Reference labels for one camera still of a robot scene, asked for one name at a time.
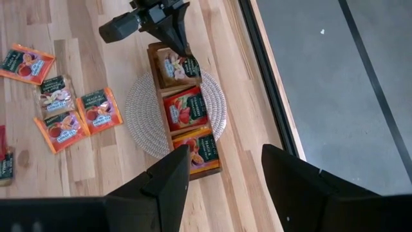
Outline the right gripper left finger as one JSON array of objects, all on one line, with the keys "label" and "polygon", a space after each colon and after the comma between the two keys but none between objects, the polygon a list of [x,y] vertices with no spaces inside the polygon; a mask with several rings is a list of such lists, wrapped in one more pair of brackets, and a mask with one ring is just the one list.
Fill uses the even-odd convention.
[{"label": "right gripper left finger", "polygon": [[108,194],[110,231],[178,231],[189,187],[189,147],[181,145]]}]

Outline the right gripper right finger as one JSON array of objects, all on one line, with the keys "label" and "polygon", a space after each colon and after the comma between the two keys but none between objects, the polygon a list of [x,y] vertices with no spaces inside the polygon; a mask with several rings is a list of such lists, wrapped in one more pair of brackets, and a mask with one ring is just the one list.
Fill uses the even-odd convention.
[{"label": "right gripper right finger", "polygon": [[377,196],[271,144],[263,145],[261,163],[284,231],[326,231],[327,215],[335,213],[330,200]]}]

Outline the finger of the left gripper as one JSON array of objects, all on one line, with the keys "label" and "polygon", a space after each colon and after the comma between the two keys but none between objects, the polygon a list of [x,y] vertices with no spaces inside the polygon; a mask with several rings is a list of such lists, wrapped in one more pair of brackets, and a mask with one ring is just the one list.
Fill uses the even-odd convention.
[{"label": "finger of the left gripper", "polygon": [[189,5],[190,2],[180,2],[180,6],[176,9],[176,31],[178,32],[178,36],[182,44],[182,51],[185,56],[192,55],[185,30],[185,15]]},{"label": "finger of the left gripper", "polygon": [[141,26],[140,31],[151,34],[178,55],[186,55],[184,22],[176,23],[172,15],[157,23],[145,23]]}]

